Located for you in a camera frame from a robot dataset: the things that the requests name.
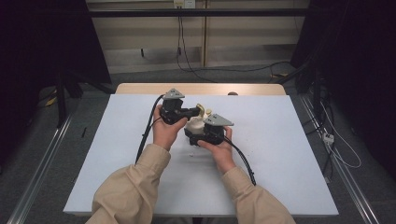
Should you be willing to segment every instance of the white cable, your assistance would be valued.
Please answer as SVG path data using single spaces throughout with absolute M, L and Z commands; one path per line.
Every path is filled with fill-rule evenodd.
M 356 157 L 359 160 L 359 165 L 351 165 L 349 163 L 347 163 L 346 161 L 344 161 L 337 153 L 335 153 L 332 150 L 332 147 L 329 145 L 329 143 L 326 143 L 329 146 L 329 150 L 332 152 L 332 154 L 334 155 L 335 158 L 337 158 L 339 161 L 341 161 L 343 164 L 345 164 L 346 166 L 349 166 L 351 168 L 359 168 L 361 167 L 361 158 L 359 157 L 358 153 L 356 153 L 356 151 L 353 149 L 353 147 L 341 136 L 341 134 L 339 134 L 337 132 L 337 130 L 334 128 L 334 126 L 332 125 L 332 121 L 330 120 L 329 114 L 327 114 L 326 108 L 324 107 L 323 103 L 320 102 L 321 106 L 323 107 L 324 113 L 326 114 L 327 119 L 330 122 L 330 125 L 332 126 L 332 128 L 334 129 L 335 133 L 346 143 L 347 146 L 349 146 L 349 148 L 352 150 L 352 152 L 356 155 Z

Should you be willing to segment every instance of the finger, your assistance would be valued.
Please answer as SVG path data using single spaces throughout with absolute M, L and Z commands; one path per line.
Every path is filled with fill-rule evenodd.
M 203 141 L 203 140 L 198 140 L 197 142 L 198 146 L 206 148 L 207 150 L 211 151 L 213 153 L 213 151 L 215 150 L 215 146 L 213 146 L 212 144 Z
M 180 129 L 182 129 L 182 128 L 186 125 L 187 120 L 188 120 L 187 118 L 183 118 L 183 119 L 179 120 L 178 122 L 176 122 L 173 126 L 174 126 L 177 130 L 180 130 Z
M 163 107 L 162 105 L 157 105 L 157 106 L 155 107 L 155 110 L 154 110 L 154 120 L 156 120 L 156 119 L 158 119 L 158 118 L 160 117 L 160 110 L 161 110 L 162 107 Z
M 224 127 L 224 130 L 225 130 L 225 136 L 226 136 L 228 139 L 230 139 L 230 141 L 232 141 L 232 138 L 233 138 L 233 129 L 230 128 L 230 127 L 228 127 L 228 126 L 225 126 L 225 127 Z

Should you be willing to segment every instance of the sleeve cuff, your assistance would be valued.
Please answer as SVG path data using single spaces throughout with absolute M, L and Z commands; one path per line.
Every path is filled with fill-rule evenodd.
M 252 186 L 248 175 L 241 167 L 234 167 L 221 178 L 225 188 L 234 199 L 239 192 Z
M 170 160 L 171 154 L 167 150 L 154 144 L 148 144 L 136 165 L 147 167 L 155 174 L 161 175 Z

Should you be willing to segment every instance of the tan long-sleeve shirt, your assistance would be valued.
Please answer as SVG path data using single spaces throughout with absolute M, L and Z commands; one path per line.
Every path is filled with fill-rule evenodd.
M 158 198 L 158 185 L 170 154 L 147 145 L 136 165 L 119 169 L 99 187 L 87 223 L 150 223 Z M 240 224 L 294 223 L 289 211 L 266 189 L 253 186 L 245 172 L 234 167 L 223 177 Z

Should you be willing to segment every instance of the person's right hand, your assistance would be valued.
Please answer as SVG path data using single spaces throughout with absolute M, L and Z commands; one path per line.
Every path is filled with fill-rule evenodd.
M 231 140 L 233 136 L 233 130 L 227 126 L 224 127 L 224 130 L 226 132 L 225 136 Z M 198 146 L 204 147 L 212 152 L 213 158 L 215 159 L 218 169 L 222 174 L 227 173 L 227 171 L 233 169 L 236 166 L 235 162 L 233 161 L 233 147 L 225 141 L 215 146 L 207 143 L 206 141 L 199 140 Z

